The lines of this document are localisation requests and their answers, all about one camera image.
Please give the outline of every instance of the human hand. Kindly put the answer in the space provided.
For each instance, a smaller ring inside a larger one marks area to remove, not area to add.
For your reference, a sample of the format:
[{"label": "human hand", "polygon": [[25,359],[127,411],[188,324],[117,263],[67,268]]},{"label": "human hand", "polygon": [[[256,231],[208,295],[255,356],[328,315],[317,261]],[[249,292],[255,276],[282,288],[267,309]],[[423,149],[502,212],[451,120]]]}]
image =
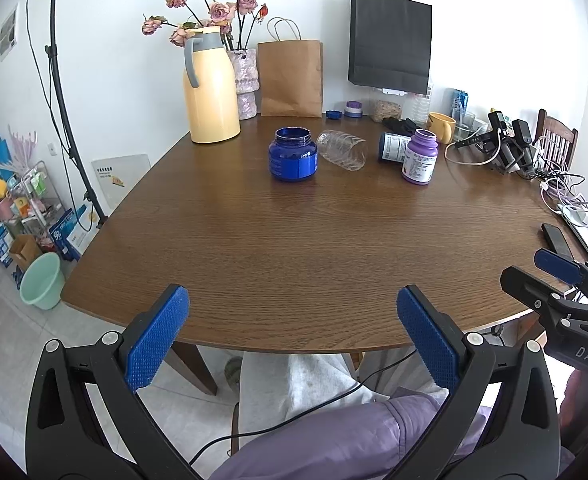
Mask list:
[{"label": "human hand", "polygon": [[560,413],[558,414],[558,420],[560,421],[560,427],[566,428],[571,424],[576,414],[576,395],[582,384],[582,372],[580,370],[574,370],[567,386],[565,387],[565,398],[560,405]]}]

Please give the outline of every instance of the white bottle label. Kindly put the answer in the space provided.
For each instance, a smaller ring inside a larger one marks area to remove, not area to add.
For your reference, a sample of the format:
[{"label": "white bottle label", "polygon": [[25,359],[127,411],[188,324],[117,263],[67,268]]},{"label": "white bottle label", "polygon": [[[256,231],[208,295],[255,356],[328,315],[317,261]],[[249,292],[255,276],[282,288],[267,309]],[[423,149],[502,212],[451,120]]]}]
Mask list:
[{"label": "white bottle label", "polygon": [[383,145],[384,160],[393,160],[402,162],[405,160],[405,148],[409,144],[411,137],[399,136],[394,134],[385,134],[385,143]]},{"label": "white bottle label", "polygon": [[403,175],[416,182],[429,182],[434,173],[437,156],[425,156],[414,152],[409,146],[405,148]]}]

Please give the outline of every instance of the blue gripper pad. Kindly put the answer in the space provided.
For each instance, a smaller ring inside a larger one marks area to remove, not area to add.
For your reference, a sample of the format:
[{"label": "blue gripper pad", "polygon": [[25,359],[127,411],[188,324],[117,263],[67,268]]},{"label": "blue gripper pad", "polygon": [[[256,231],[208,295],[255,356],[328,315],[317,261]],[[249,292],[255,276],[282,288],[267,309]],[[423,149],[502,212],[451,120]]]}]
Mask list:
[{"label": "blue gripper pad", "polygon": [[[450,320],[442,319],[441,314],[415,285],[408,285],[398,291],[396,309],[398,318],[423,358],[434,382],[441,388],[456,389],[460,379],[461,357],[465,352],[460,329]],[[451,332],[449,338],[439,328],[439,324],[443,326],[445,323],[453,325],[443,327]]]},{"label": "blue gripper pad", "polygon": [[577,286],[582,281],[580,267],[547,249],[539,249],[534,255],[534,264],[544,272],[558,278],[568,285]]},{"label": "blue gripper pad", "polygon": [[133,392],[151,384],[188,315],[187,290],[170,285],[148,312],[125,329],[121,356],[125,381]]}]

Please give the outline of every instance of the screw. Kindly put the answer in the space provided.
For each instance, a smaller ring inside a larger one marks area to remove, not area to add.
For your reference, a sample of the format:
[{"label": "screw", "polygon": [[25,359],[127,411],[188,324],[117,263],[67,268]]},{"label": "screw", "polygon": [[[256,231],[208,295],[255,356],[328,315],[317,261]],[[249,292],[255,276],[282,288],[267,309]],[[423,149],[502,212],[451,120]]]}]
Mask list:
[{"label": "screw", "polygon": [[467,334],[467,340],[474,346],[480,346],[482,345],[482,342],[485,341],[485,339],[482,338],[482,335],[477,332],[470,332]]},{"label": "screw", "polygon": [[118,340],[119,340],[119,335],[116,332],[107,332],[105,335],[103,335],[103,338],[101,338],[101,341],[103,341],[103,344],[106,344],[106,345],[113,345]]},{"label": "screw", "polygon": [[47,344],[45,345],[45,350],[47,352],[53,352],[58,348],[58,341],[56,341],[56,339],[52,339],[50,341],[47,342]]},{"label": "screw", "polygon": [[540,350],[540,345],[533,339],[530,339],[529,341],[527,341],[527,349],[530,352],[538,352]]}]

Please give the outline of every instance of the mint green plastic tub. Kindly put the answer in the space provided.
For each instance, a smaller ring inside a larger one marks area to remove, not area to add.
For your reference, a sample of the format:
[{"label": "mint green plastic tub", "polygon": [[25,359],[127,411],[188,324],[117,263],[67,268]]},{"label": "mint green plastic tub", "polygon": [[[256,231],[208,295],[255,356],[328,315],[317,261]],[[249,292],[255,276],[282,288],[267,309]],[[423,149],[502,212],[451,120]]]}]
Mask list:
[{"label": "mint green plastic tub", "polygon": [[54,308],[60,301],[65,277],[56,253],[45,253],[28,267],[21,282],[21,300],[43,310]]}]

